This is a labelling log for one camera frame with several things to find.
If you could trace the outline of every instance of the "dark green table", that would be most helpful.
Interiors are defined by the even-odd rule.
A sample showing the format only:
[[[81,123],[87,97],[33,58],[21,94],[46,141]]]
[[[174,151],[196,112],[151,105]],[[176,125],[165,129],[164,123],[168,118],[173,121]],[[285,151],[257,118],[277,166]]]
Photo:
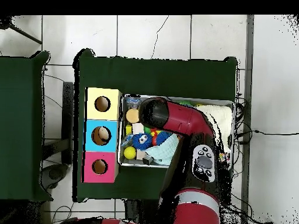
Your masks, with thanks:
[[[74,186],[73,199],[158,199],[166,170],[120,167],[113,184],[81,183],[85,87],[118,89],[122,93],[235,100],[237,60],[172,61],[95,57],[89,49],[74,59]]]

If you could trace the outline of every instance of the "yellow ball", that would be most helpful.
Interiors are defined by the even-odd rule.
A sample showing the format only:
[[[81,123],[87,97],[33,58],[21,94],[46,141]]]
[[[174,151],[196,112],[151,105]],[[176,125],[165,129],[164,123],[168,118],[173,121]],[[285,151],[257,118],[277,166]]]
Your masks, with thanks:
[[[136,149],[134,147],[128,147],[124,150],[124,157],[128,160],[134,159],[136,157]]]

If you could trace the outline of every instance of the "round hole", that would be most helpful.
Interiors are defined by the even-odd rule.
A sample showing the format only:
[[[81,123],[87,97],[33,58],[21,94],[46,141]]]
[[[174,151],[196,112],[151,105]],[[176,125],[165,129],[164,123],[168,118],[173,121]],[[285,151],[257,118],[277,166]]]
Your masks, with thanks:
[[[97,145],[106,145],[111,139],[111,132],[105,126],[96,127],[91,133],[91,138]]]
[[[108,164],[103,159],[96,160],[92,163],[92,170],[96,174],[103,174],[106,173],[108,169]]]
[[[110,100],[105,96],[100,96],[95,100],[95,108],[97,111],[105,112],[110,108]]]

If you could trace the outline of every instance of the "yellow cube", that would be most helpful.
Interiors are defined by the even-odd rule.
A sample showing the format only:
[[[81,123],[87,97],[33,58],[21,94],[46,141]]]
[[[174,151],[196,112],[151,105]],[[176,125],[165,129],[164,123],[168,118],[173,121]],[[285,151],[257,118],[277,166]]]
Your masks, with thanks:
[[[117,89],[89,87],[87,90],[87,119],[119,120],[121,93]]]
[[[126,135],[132,134],[132,125],[126,125]]]

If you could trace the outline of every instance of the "blue fuzzy toy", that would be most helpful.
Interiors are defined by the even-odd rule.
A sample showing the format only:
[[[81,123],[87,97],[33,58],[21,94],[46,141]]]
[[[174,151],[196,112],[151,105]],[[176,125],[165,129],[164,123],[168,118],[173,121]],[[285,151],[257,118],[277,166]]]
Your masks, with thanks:
[[[132,140],[133,140],[133,147],[141,151],[146,150],[152,145],[152,136],[147,133],[135,134]]]
[[[161,131],[157,135],[156,143],[157,145],[162,144],[167,138],[169,138],[172,134],[170,132]]]

